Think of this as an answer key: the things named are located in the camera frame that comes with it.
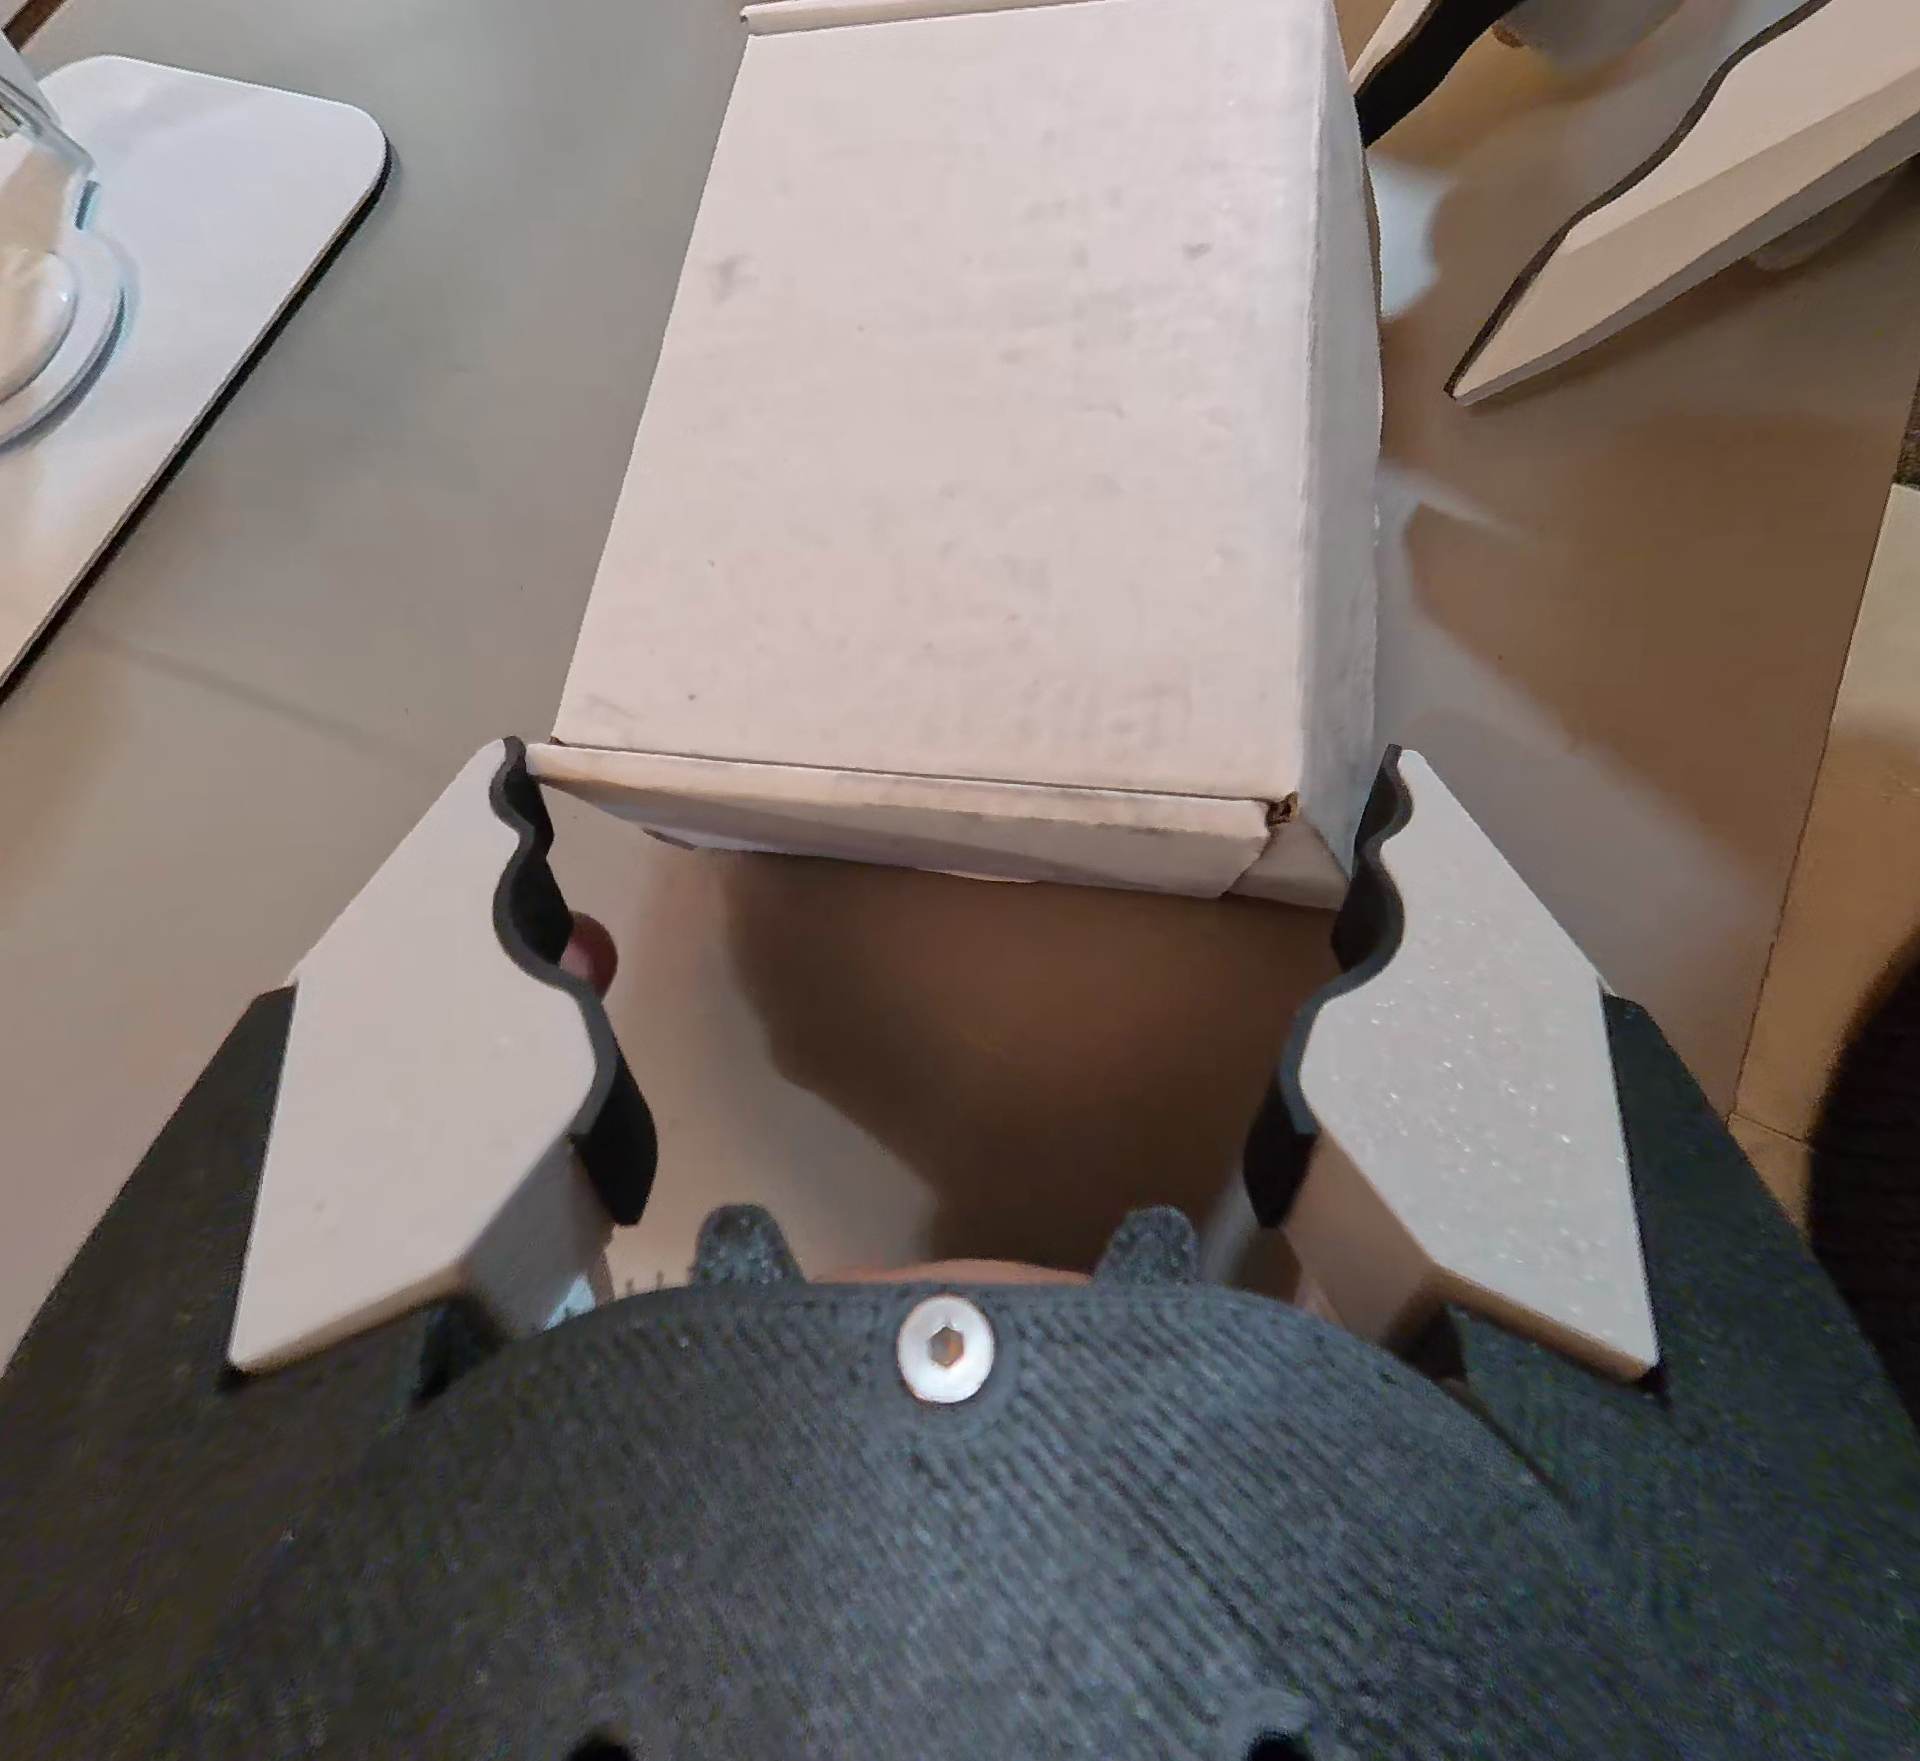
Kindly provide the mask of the white stand with wooden board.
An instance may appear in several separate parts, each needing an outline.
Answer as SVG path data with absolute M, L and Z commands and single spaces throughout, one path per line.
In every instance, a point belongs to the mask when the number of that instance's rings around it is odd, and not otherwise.
M 338 101 L 128 57 L 3 74 L 3 686 L 380 195 Z

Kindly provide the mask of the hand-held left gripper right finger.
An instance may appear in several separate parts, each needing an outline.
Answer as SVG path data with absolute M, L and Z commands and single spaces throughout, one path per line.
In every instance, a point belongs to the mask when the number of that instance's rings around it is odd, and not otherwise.
M 1346 1334 L 1411 1349 L 1457 1306 L 1642 1384 L 1658 1321 L 1583 950 L 1432 765 L 1386 748 L 1243 1180 Z

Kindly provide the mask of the grey desk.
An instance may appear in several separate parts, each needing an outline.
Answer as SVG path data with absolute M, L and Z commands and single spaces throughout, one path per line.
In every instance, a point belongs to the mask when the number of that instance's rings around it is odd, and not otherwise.
M 758 0 L 65 0 L 31 46 L 338 96 L 388 185 L 4 702 L 4 1218 L 84 1237 L 251 999 L 541 733 Z M 1334 0 L 1358 48 L 1390 0 Z M 1734 1101 L 1917 381 L 1917 185 L 1552 381 L 1453 360 L 1576 96 L 1478 45 L 1382 164 L 1382 717 Z

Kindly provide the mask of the white cardboard mailer box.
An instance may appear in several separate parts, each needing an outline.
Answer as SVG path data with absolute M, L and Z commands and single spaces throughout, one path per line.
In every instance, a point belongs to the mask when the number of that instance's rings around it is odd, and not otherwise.
M 681 846 L 1334 908 L 1379 306 L 1331 0 L 781 0 L 550 738 Z

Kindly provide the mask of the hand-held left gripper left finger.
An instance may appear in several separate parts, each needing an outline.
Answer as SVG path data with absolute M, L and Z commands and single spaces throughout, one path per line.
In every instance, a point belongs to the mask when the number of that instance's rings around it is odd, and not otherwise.
M 527 743 L 489 743 L 294 968 L 240 1373 L 446 1301 L 505 1339 L 613 1301 L 660 1139 L 606 999 L 559 967 L 553 839 Z

